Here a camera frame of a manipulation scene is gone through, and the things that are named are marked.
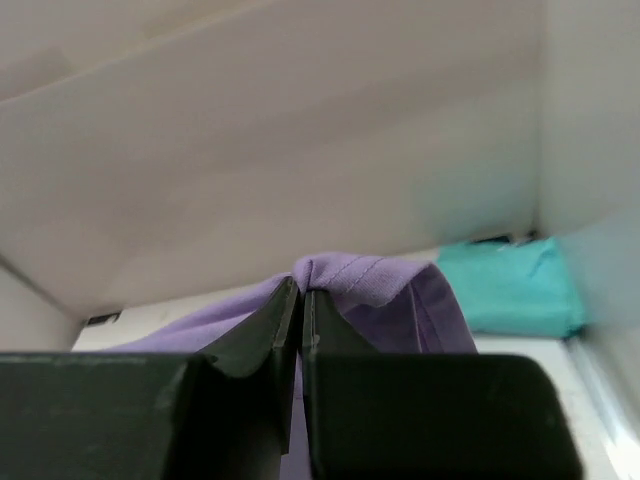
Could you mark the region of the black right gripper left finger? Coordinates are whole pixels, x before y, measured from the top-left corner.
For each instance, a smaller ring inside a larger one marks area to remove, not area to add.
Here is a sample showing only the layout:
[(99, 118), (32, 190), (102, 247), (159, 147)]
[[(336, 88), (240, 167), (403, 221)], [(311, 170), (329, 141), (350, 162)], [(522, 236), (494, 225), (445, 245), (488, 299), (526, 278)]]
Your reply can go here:
[(1, 358), (5, 479), (275, 479), (289, 448), (300, 294), (193, 353)]

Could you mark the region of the purple t shirt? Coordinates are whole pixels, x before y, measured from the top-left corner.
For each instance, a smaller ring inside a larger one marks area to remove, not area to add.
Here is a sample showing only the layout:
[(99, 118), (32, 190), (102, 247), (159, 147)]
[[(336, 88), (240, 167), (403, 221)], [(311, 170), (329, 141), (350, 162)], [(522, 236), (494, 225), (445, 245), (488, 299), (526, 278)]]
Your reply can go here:
[(313, 479), (303, 389), (304, 300), (329, 293), (339, 313), (383, 353), (474, 354), (475, 345), (455, 295), (432, 263), (327, 253), (299, 260), (289, 273), (178, 319), (145, 337), (103, 353), (193, 353), (220, 339), (260, 309), (284, 279), (299, 290), (289, 448), (275, 479)]

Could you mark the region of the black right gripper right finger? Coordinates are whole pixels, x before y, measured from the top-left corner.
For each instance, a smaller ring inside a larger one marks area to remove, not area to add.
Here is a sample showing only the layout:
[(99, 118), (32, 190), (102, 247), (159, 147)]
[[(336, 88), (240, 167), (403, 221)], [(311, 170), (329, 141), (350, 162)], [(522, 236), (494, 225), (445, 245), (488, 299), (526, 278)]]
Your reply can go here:
[(329, 293), (304, 300), (303, 389), (316, 479), (580, 479), (556, 388), (513, 354), (372, 346)]

